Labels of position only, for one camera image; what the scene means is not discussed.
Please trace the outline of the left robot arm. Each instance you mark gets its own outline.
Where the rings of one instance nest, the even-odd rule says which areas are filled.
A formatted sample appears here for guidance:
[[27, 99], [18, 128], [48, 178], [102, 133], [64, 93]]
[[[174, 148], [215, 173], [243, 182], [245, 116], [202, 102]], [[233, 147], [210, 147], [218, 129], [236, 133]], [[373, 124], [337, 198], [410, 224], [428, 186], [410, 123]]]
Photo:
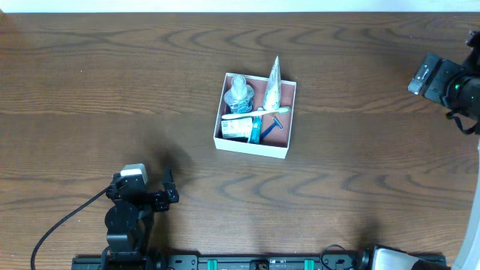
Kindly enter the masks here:
[[179, 192], [168, 169], [163, 174], [163, 190], [149, 192], [146, 171], [124, 169], [112, 177], [106, 196], [114, 202], [107, 212], [106, 240], [114, 260], [141, 260], [147, 255], [156, 212], [166, 212], [179, 201]]

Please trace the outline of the green white toothbrush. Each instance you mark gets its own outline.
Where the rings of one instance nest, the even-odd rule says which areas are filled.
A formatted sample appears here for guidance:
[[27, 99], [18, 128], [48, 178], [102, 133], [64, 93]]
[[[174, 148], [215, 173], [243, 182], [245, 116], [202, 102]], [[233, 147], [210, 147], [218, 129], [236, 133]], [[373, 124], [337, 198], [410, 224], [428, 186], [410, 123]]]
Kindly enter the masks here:
[[257, 110], [257, 111], [252, 111], [252, 112], [246, 112], [246, 113], [231, 113], [231, 114], [225, 114], [222, 115], [221, 118], [223, 120], [233, 120], [233, 119], [240, 119], [240, 118], [245, 118], [245, 117], [257, 117], [257, 116], [263, 116], [266, 114], [285, 114], [290, 111], [290, 108], [288, 106], [283, 106], [279, 107], [278, 109], [273, 109], [273, 110]]

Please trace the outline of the white floral lotion tube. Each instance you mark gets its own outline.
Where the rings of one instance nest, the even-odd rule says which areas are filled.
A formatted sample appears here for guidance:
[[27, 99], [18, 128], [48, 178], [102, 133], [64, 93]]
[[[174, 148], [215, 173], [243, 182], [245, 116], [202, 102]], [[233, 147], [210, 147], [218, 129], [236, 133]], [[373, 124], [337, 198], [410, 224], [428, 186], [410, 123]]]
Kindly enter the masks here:
[[265, 94], [263, 98], [262, 107], [266, 111], [276, 110], [281, 104], [281, 69], [279, 57], [276, 56], [272, 66]]

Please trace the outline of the clear pump soap bottle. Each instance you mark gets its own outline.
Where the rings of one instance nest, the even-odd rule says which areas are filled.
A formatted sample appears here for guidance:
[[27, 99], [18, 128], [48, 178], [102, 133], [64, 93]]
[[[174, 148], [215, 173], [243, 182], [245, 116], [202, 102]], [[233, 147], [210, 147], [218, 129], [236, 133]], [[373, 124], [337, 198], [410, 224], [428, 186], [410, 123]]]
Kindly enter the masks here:
[[247, 84], [242, 75], [235, 75], [231, 80], [231, 87], [226, 91], [223, 99], [231, 113], [249, 113], [252, 111], [254, 90]]

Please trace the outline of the teal toothpaste tube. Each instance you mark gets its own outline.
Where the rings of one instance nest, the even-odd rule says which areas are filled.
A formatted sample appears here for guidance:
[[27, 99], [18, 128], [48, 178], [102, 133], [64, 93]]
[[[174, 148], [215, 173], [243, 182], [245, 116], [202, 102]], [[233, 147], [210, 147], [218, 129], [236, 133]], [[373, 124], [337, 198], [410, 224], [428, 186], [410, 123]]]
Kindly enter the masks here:
[[252, 130], [250, 133], [250, 138], [248, 140], [251, 144], [259, 144], [260, 143], [260, 134], [262, 128], [262, 117], [255, 116], [252, 122]]

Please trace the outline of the blue disposable razor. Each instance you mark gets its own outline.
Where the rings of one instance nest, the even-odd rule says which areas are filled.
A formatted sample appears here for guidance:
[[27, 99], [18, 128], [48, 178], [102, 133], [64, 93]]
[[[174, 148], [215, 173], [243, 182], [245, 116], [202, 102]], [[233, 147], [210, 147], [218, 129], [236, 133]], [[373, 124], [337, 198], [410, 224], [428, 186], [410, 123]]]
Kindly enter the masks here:
[[264, 140], [275, 128], [279, 128], [280, 130], [284, 129], [284, 126], [281, 124], [281, 122], [276, 116], [274, 116], [272, 120], [273, 123], [260, 134], [260, 140]]

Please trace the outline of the green white soap box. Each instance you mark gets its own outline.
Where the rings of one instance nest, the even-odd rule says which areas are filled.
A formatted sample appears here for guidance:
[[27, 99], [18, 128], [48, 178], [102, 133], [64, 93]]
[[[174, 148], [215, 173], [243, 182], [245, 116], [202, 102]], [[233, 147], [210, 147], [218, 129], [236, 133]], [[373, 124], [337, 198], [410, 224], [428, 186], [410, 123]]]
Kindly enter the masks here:
[[224, 139], [251, 137], [253, 120], [250, 117], [221, 121], [221, 133]]

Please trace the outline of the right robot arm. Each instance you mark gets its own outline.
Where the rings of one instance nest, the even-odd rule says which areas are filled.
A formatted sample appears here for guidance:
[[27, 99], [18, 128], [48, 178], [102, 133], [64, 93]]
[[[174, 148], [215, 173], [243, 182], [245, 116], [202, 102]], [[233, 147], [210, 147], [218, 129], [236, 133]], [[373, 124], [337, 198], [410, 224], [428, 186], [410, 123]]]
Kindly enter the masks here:
[[[428, 53], [407, 91], [445, 108], [445, 117], [465, 136], [479, 135], [479, 31], [465, 41], [469, 55], [457, 64]], [[475, 174], [472, 206], [466, 231], [451, 269], [479, 268], [479, 174]]]

